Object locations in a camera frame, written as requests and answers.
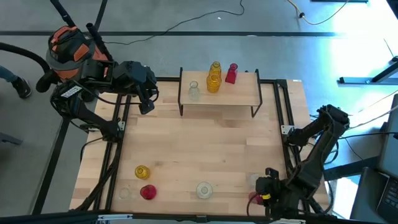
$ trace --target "desk leg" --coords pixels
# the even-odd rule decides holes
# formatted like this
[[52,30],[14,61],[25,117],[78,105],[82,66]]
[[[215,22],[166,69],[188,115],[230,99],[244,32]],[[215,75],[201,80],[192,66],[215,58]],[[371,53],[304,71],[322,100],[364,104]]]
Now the desk leg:
[[360,174],[363,167],[376,168],[377,162],[379,161],[378,156],[370,157],[362,161],[352,162],[342,166],[333,167],[326,169],[323,172],[323,177],[326,181],[336,180],[342,177],[349,177],[352,175]]
[[9,143],[12,143],[12,144],[15,144],[15,145],[22,144],[21,140],[16,139],[16,138],[14,138],[12,136],[9,136],[8,134],[3,134],[3,133],[0,133],[0,142],[9,142]]

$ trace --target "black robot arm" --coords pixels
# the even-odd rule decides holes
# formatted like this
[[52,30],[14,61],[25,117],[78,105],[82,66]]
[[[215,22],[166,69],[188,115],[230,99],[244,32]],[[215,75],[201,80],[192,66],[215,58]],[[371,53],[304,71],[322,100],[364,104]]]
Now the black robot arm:
[[155,100],[150,97],[159,94],[154,73],[139,62],[123,62],[118,65],[110,61],[87,60],[74,79],[59,83],[50,99],[54,109],[65,118],[84,121],[86,124],[80,127],[85,130],[99,129],[103,140],[109,142],[119,141],[123,124],[119,121],[107,121],[88,110],[79,94],[84,91],[93,95],[93,91],[98,91],[138,96],[140,103],[130,104],[138,105],[141,114],[154,109]]
[[292,175],[279,180],[278,172],[267,168],[268,176],[256,181],[256,192],[262,195],[264,206],[271,209],[273,218],[297,215],[299,200],[306,200],[315,213],[324,213],[313,195],[323,176],[323,164],[338,138],[349,128],[349,119],[348,114],[332,105],[322,106],[318,112],[315,121],[302,129],[292,128],[284,136],[284,144],[304,146],[310,137],[321,133],[311,153],[295,166]]

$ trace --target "wooden shelf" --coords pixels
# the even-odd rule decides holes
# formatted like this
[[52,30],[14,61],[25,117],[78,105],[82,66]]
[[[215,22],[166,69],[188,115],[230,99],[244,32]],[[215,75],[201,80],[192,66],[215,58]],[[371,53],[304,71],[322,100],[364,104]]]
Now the wooden shelf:
[[[257,74],[254,72],[238,72],[235,84],[226,83],[226,72],[221,74],[222,83],[217,93],[207,90],[206,78],[208,72],[183,71],[181,75],[181,105],[235,105],[259,106],[261,99]],[[189,88],[192,81],[198,82],[200,96],[191,100]]]

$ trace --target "white cable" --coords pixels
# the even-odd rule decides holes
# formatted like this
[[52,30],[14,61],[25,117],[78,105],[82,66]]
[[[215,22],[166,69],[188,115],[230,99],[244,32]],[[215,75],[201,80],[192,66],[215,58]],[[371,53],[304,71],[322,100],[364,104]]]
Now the white cable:
[[[298,11],[299,14],[302,13],[301,10],[299,9],[299,7],[293,2],[293,0],[287,0],[287,1],[288,1],[289,3],[291,3],[291,5],[292,5],[294,8],[296,8],[296,10]],[[348,2],[349,2],[349,0],[347,0],[335,13],[333,13],[329,18],[325,19],[324,21],[312,23],[312,22],[308,21],[308,20],[305,18],[305,16],[303,16],[302,18],[304,19],[305,22],[307,22],[307,23],[310,24],[310,25],[319,25],[319,24],[322,24],[322,23],[328,21],[329,19],[331,19],[333,16],[335,16],[335,15],[337,14],[337,12],[339,12]]]
[[393,107],[391,110],[389,110],[389,111],[385,112],[384,114],[382,114],[382,115],[378,116],[377,118],[373,118],[373,119],[372,119],[372,120],[370,120],[370,121],[367,121],[367,122],[365,122],[365,123],[362,123],[362,124],[359,124],[359,125],[357,125],[357,126],[354,126],[354,127],[352,127],[352,128],[349,128],[348,130],[351,130],[351,129],[354,129],[354,128],[357,128],[357,127],[360,127],[360,126],[362,126],[362,125],[368,124],[368,123],[370,123],[370,122],[374,121],[375,119],[379,119],[379,118],[381,118],[382,116],[384,116],[384,115],[386,115],[386,114],[389,114],[389,113],[393,112],[393,111],[394,111],[394,110],[396,110],[397,108],[398,108],[398,105],[397,105],[397,106],[395,106],[395,107]]
[[364,111],[364,110],[366,110],[366,109],[368,109],[368,108],[370,108],[371,106],[373,106],[373,105],[375,105],[376,103],[378,103],[378,102],[380,102],[380,101],[386,99],[387,97],[393,95],[393,94],[396,93],[396,92],[398,92],[398,90],[394,91],[393,93],[391,93],[391,94],[388,95],[388,96],[385,96],[385,97],[381,98],[380,100],[377,100],[376,102],[372,103],[370,106],[367,106],[367,107],[361,109],[360,111],[358,111],[358,113],[359,113],[359,112],[362,112],[362,111]]

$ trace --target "vacuum hose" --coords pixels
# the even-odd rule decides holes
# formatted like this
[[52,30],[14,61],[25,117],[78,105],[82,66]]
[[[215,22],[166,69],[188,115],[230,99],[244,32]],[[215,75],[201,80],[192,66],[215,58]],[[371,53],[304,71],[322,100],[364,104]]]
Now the vacuum hose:
[[36,84],[36,90],[40,93],[43,93],[50,88],[50,85],[52,83],[50,80],[53,79],[54,71],[50,68],[48,63],[42,57],[26,49],[22,49],[20,47],[16,47],[10,44],[5,44],[2,42],[0,42],[0,50],[5,50],[7,52],[19,54],[37,62],[42,67],[44,75],[40,78],[40,80],[38,80]]

